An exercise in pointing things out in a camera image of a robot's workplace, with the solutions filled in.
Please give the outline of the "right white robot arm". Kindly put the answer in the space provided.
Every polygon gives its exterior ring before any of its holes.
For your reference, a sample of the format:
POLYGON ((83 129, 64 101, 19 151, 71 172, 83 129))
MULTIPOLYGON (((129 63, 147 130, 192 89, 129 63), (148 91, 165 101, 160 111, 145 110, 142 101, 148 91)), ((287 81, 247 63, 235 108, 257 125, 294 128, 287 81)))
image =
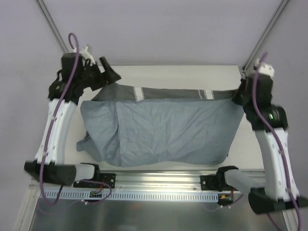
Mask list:
POLYGON ((250 74, 241 81, 233 102, 243 107, 257 138, 264 166, 265 186, 258 187, 235 166, 218 168, 212 189, 234 188, 248 196, 256 214, 288 209, 298 211, 308 205, 300 195, 288 157, 288 122, 285 110, 271 103, 273 78, 267 74, 250 74))

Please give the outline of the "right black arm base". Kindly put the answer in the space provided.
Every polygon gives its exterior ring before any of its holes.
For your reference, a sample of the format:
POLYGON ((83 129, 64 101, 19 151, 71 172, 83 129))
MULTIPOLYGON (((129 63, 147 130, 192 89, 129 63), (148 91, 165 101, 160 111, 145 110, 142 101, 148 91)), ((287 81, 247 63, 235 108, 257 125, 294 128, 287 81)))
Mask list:
POLYGON ((228 185, 225 180, 225 173, 229 170, 236 169, 236 166, 224 166, 219 167, 214 175, 201 175, 200 176, 200 185, 201 190, 213 190, 213 191, 231 191, 232 186, 228 185))

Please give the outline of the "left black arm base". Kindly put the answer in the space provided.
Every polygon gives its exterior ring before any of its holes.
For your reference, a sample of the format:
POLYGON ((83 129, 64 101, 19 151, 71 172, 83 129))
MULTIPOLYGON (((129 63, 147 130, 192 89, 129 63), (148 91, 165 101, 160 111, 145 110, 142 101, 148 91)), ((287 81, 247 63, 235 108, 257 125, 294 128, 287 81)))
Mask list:
MULTIPOLYGON (((92 163, 81 163, 89 166, 94 167, 94 173, 92 178, 88 178, 86 180, 91 180, 91 181, 99 181, 99 182, 104 182, 111 186, 113 189, 115 187, 115 179, 116 179, 116 174, 115 173, 101 173, 100 168, 97 164, 92 164, 92 163)), ((98 183, 89 183, 89 182, 84 182, 84 181, 76 181, 73 184, 74 188, 91 188, 91 189, 100 189, 100 188, 105 188, 105 186, 98 184, 98 183)))

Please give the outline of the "grey striped pillowcase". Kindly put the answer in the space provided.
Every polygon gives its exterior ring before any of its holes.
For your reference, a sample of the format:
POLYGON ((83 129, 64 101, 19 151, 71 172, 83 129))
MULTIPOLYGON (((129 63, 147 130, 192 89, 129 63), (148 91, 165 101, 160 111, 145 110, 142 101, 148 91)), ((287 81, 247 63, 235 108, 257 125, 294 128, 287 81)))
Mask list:
POLYGON ((244 114, 233 94, 111 84, 82 102, 86 135, 77 150, 117 167, 220 164, 244 114))

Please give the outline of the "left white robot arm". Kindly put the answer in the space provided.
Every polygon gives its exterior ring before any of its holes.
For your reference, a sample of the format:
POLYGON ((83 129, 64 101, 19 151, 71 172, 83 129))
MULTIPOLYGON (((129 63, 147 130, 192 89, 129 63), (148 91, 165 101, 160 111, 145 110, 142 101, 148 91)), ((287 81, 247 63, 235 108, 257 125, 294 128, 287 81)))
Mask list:
POLYGON ((103 71, 89 54, 65 53, 61 58, 62 68, 49 86, 49 113, 41 145, 34 160, 24 165, 24 170, 40 184, 71 186, 80 180, 91 188, 100 184, 96 164, 64 162, 70 123, 84 89, 95 91, 121 79, 105 57, 99 60, 103 71))

